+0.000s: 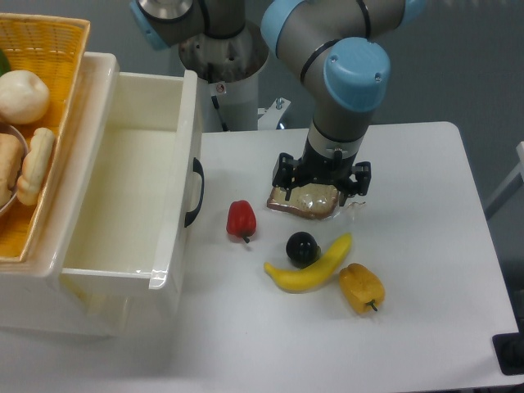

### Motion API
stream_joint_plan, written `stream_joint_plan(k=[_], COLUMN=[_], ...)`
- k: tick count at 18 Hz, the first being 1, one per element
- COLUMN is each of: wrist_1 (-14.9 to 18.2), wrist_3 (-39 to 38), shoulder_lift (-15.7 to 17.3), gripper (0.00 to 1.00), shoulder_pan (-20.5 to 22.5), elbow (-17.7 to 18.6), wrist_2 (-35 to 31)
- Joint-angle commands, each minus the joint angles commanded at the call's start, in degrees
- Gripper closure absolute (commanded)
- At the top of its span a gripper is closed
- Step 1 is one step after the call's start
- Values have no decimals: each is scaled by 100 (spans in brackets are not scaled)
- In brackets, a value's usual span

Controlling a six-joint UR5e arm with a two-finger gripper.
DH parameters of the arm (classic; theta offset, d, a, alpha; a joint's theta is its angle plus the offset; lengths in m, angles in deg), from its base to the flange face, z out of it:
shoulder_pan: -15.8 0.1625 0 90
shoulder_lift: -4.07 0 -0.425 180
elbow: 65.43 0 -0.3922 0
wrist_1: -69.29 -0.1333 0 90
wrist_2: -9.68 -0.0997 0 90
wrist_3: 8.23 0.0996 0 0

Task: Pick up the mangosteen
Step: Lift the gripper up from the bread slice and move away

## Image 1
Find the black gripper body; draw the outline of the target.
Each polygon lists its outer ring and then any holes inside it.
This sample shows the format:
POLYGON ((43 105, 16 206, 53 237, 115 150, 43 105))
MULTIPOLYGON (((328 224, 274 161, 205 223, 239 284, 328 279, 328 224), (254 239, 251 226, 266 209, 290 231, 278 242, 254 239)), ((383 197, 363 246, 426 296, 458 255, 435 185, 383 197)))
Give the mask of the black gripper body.
POLYGON ((279 154, 273 169, 272 185, 294 189, 314 183, 331 185, 338 190, 341 182, 350 179, 354 182, 368 180, 369 188, 371 163, 363 161, 355 164, 354 161, 355 155, 345 154, 341 147, 336 147, 326 157, 306 142, 302 157, 298 160, 285 152, 279 154))

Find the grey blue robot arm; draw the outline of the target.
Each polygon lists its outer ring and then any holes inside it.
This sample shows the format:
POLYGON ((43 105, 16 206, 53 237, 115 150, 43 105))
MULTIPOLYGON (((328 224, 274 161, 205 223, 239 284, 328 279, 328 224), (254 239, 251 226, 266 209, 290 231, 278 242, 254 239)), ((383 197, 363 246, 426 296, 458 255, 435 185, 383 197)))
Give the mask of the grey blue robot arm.
POLYGON ((273 185, 290 194, 311 183, 342 201, 368 192, 371 166, 355 157, 382 104, 391 62, 378 35, 417 18, 423 1, 273 1, 259 25, 242 1, 133 1, 150 45, 177 47, 183 66, 225 93, 278 58, 314 97, 302 156, 283 153, 273 185))

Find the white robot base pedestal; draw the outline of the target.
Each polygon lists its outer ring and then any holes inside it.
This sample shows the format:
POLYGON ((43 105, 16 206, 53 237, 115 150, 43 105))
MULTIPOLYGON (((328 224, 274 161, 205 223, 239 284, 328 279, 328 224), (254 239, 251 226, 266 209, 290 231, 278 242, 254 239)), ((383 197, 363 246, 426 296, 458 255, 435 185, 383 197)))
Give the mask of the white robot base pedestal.
POLYGON ((257 25, 247 21, 230 38, 198 34, 179 44, 178 54, 183 66, 196 72, 208 91, 208 122, 212 129, 257 129, 259 74, 269 58, 257 25))

